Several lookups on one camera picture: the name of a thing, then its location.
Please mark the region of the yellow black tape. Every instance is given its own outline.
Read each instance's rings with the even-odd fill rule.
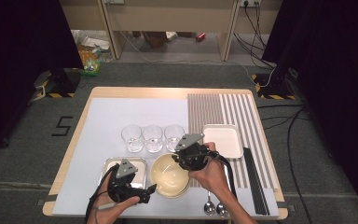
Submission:
[[[62,97],[74,97],[74,93],[57,93],[57,92],[49,92],[46,93],[46,96],[51,98],[62,98]]]
[[[260,87],[263,84],[259,83],[257,75],[252,75],[252,79],[255,83],[255,90],[257,92],[257,96],[264,99],[273,99],[273,100],[295,100],[295,96],[293,94],[277,94],[276,92],[271,91],[268,87]]]
[[[45,87],[45,89],[48,89],[48,85],[52,84],[53,86],[55,85],[54,82],[50,83],[50,79],[51,79],[51,75],[49,75],[45,82],[43,82],[42,86]],[[74,92],[55,92],[54,88],[52,90],[47,90],[46,92],[46,96],[47,97],[51,97],[51,98],[63,98],[63,97],[74,97],[75,93]]]

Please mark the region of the metal tray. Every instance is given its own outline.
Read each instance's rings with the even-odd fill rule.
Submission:
[[[135,189],[144,189],[145,188],[145,182],[146,182],[146,167],[147,163],[142,158],[129,158],[129,157],[114,157],[109,158],[105,161],[103,165],[103,171],[101,173],[101,179],[103,178],[104,174],[110,169],[110,167],[118,164],[121,164],[122,159],[127,159],[130,163],[132,163],[138,171],[135,173],[135,177],[133,178],[131,185]]]

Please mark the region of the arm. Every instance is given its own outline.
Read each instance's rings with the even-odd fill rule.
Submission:
[[[205,146],[211,151],[216,151],[214,143],[207,143]],[[212,192],[219,199],[235,223],[256,223],[229,190],[221,162],[210,158],[205,168],[200,171],[191,171],[188,175],[197,179],[205,189]]]
[[[87,220],[87,224],[105,224],[105,223],[113,223],[118,216],[120,216],[121,213],[124,212],[127,208],[136,205],[140,198],[139,197],[132,197],[127,199],[126,201],[122,203],[116,203],[113,207],[109,207],[106,209],[98,210],[97,207],[101,205],[106,204],[112,204],[113,200],[109,197],[107,194],[107,183],[110,179],[110,175],[105,179],[103,182],[103,185],[101,186],[101,189],[99,193],[101,195],[95,200],[95,203],[93,205],[93,209],[91,210],[89,214],[89,220]]]

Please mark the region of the striped mat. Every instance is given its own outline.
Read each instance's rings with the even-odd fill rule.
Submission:
[[[236,125],[240,130],[242,145],[252,150],[263,188],[278,188],[269,146],[252,94],[189,94],[187,99],[190,133],[202,133],[205,124]],[[228,160],[234,171],[235,186],[250,188],[245,158]],[[201,185],[191,179],[190,187],[201,188]]]

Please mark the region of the black curtain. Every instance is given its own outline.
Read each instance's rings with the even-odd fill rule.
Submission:
[[[82,68],[58,0],[0,1],[0,138],[51,69]]]
[[[304,8],[298,13],[295,2],[309,1],[283,0],[265,58],[297,70],[297,86],[321,137],[358,194],[358,2],[313,1],[321,4],[312,13]],[[306,13],[311,23],[285,23],[287,15],[300,21]],[[296,42],[299,36],[303,41]]]

